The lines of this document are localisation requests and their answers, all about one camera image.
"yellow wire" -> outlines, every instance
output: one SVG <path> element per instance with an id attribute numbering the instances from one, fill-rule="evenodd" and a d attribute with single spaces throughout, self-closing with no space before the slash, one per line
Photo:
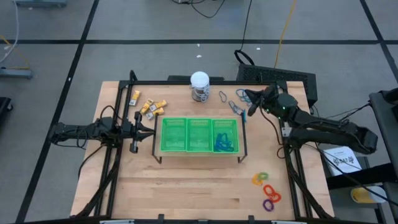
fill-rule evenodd
<path id="1" fill-rule="evenodd" d="M 4 38 L 3 35 L 0 35 L 0 38 L 2 38 L 2 40 L 5 41 L 5 43 L 6 43 L 8 46 L 11 46 L 11 44 L 8 42 L 8 40 L 7 40 L 6 38 Z M 20 53 L 20 52 L 18 51 L 18 49 L 17 49 L 16 47 L 14 48 L 14 50 L 15 50 L 15 52 L 17 52 L 18 56 L 19 56 L 20 58 L 22 58 L 22 59 L 25 61 L 27 67 L 10 67 L 10 69 L 24 69 L 24 70 L 29 70 L 29 69 L 30 69 L 30 63 L 29 63 L 29 61 L 22 55 L 22 53 Z"/>
<path id="2" fill-rule="evenodd" d="M 275 59 L 274 68 L 276 68 L 276 65 L 278 64 L 279 51 L 282 48 L 282 40 L 284 39 L 286 28 L 289 25 L 290 19 L 292 18 L 292 14 L 293 14 L 294 8 L 296 6 L 296 2 L 297 2 L 297 0 L 293 0 L 293 4 L 292 4 L 292 7 L 290 8 L 290 13 L 289 13 L 289 16 L 288 16 L 288 18 L 286 20 L 284 30 L 282 31 L 282 35 L 280 36 L 278 51 L 276 52 L 276 59 Z"/>

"concrete floor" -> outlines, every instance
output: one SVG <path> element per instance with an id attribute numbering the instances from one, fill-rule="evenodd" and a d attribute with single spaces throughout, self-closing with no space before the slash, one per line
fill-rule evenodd
<path id="1" fill-rule="evenodd" d="M 394 0 L 367 0 L 386 40 L 398 39 Z M 69 0 L 64 9 L 19 9 L 22 40 L 79 40 L 93 0 Z M 220 1 L 198 5 L 211 14 Z M 88 40 L 240 39 L 249 1 L 228 0 L 219 14 L 206 19 L 190 6 L 164 0 L 101 0 Z M 278 39 L 291 0 L 253 0 L 247 39 Z M 14 6 L 0 2 L 0 34 L 14 39 Z M 285 39 L 376 40 L 359 1 L 300 0 Z M 30 60 L 31 80 L 0 78 L 0 96 L 14 101 L 14 111 L 0 129 L 0 223 L 14 222 L 40 154 L 45 135 L 71 66 L 77 45 L 21 44 Z M 237 44 L 86 44 L 78 63 L 60 121 L 85 124 L 93 119 L 101 82 L 127 79 L 133 69 L 140 80 L 165 80 L 203 70 L 234 80 Z M 398 60 L 398 46 L 388 45 Z M 277 45 L 246 44 L 256 65 L 272 67 Z M 23 65 L 15 54 L 2 66 Z M 371 92 L 397 87 L 383 51 L 377 45 L 283 45 L 278 68 L 317 74 L 321 116 L 359 107 Z M 366 108 L 352 120 L 375 133 L 373 112 Z M 369 156 L 371 166 L 389 161 L 382 141 Z M 69 216 L 84 152 L 52 146 L 26 221 Z M 345 220 L 373 221 L 372 212 L 335 207 Z"/>

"green plastic bin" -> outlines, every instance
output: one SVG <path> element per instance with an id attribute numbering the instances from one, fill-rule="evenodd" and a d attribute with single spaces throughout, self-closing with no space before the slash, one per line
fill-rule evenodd
<path id="1" fill-rule="evenodd" d="M 187 119 L 187 152 L 213 152 L 211 119 Z"/>
<path id="2" fill-rule="evenodd" d="M 164 118 L 162 122 L 162 152 L 184 152 L 187 148 L 187 119 Z"/>
<path id="3" fill-rule="evenodd" d="M 238 153 L 239 138 L 235 119 L 213 119 L 213 152 Z"/>

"purple rubber band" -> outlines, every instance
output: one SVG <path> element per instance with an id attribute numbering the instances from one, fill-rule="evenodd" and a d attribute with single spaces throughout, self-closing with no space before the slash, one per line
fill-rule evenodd
<path id="1" fill-rule="evenodd" d="M 266 207 L 267 202 L 271 204 L 271 208 Z M 272 212 L 274 210 L 274 203 L 272 203 L 272 201 L 269 199 L 265 199 L 264 202 L 262 203 L 262 206 L 264 207 L 265 210 L 267 210 L 267 212 Z"/>

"wooden table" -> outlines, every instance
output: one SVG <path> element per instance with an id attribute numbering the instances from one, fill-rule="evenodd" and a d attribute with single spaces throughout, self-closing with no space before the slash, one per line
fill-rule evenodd
<path id="1" fill-rule="evenodd" d="M 299 107 L 308 111 L 302 82 L 287 84 L 289 94 L 296 98 Z M 208 101 L 198 103 L 191 98 L 191 89 L 187 85 L 134 85 L 133 92 L 139 90 L 142 94 L 137 106 L 130 107 L 129 120 L 134 121 L 134 112 L 148 98 L 167 100 L 169 104 L 165 107 L 165 116 L 231 116 L 233 112 L 228 102 L 220 100 L 220 90 L 226 93 L 228 100 L 247 108 L 236 96 L 235 90 L 261 90 L 265 87 L 212 85 Z M 103 83 L 94 118 L 99 117 L 106 105 L 114 105 L 117 89 L 118 82 Z M 111 110 L 104 113 L 104 116 L 111 115 Z M 277 118 L 270 114 L 266 116 L 278 126 Z M 142 123 L 149 128 L 154 127 L 154 121 L 148 121 L 146 117 L 143 117 Z M 276 156 L 279 145 L 275 132 L 260 112 L 247 117 L 246 137 L 248 156 L 241 164 L 237 163 L 236 157 L 165 157 L 163 163 L 158 164 L 151 156 L 152 137 L 139 143 L 138 154 L 129 152 L 132 140 L 125 140 L 112 218 L 157 219 L 158 214 L 164 214 L 165 219 L 247 220 L 248 215 L 254 215 L 256 220 L 293 220 L 286 164 Z M 90 141 L 85 156 L 99 144 L 98 141 Z M 78 213 L 96 192 L 105 150 L 95 154 L 83 167 L 71 214 Z M 301 155 L 308 189 L 326 212 L 333 215 L 319 153 L 304 146 Z M 258 172 L 267 172 L 269 180 L 266 183 L 282 195 L 273 212 L 263 209 L 262 202 L 266 196 L 262 187 L 251 182 Z M 297 194 L 301 216 L 305 216 L 298 188 Z M 105 214 L 107 198 L 106 192 L 101 214 Z"/>

